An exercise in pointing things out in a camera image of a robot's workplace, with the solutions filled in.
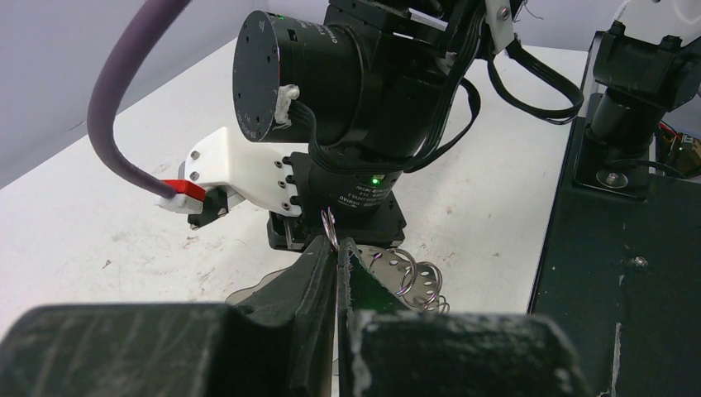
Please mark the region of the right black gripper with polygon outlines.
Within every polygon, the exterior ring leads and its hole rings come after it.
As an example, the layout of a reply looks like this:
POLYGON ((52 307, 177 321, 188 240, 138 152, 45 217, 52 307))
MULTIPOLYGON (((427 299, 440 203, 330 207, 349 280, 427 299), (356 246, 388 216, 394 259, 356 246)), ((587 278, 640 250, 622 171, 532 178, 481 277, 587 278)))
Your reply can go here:
POLYGON ((439 152, 479 50, 479 1, 332 1, 323 23, 254 11, 233 60, 249 141, 304 144, 274 162, 293 188, 269 212, 269 245, 302 251, 330 210, 340 237, 390 248, 407 223, 393 187, 439 152))

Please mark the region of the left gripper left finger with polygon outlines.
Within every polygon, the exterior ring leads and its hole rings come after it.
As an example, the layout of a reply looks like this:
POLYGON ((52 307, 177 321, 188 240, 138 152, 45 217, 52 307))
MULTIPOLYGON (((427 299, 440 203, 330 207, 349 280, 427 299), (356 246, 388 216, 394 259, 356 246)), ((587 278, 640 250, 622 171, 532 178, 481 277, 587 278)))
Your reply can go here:
POLYGON ((328 396, 336 257, 316 237, 240 303, 80 304, 25 313, 4 396, 328 396))

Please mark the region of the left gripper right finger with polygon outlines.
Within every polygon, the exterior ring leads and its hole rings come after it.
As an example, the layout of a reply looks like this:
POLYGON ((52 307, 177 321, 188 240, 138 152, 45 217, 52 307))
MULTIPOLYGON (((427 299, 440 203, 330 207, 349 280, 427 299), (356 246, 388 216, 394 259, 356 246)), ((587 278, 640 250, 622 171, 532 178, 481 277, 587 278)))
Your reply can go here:
POLYGON ((586 396, 577 352, 549 318, 416 312, 337 252, 342 396, 586 396))

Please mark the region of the clear plastic keyring holder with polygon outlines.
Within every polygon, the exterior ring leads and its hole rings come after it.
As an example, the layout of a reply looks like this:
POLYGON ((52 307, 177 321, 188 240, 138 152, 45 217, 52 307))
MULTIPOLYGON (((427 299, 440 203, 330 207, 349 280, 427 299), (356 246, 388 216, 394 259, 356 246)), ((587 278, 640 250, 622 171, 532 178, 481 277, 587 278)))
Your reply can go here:
POLYGON ((271 213, 269 243, 295 251, 292 265, 267 274, 256 285, 230 294, 222 312, 245 325, 282 329, 316 321, 331 323, 336 296, 349 297, 355 285, 370 307, 386 313, 447 314, 442 273, 429 261, 416 261, 401 248, 356 242, 339 233, 328 208, 299 217, 271 213))

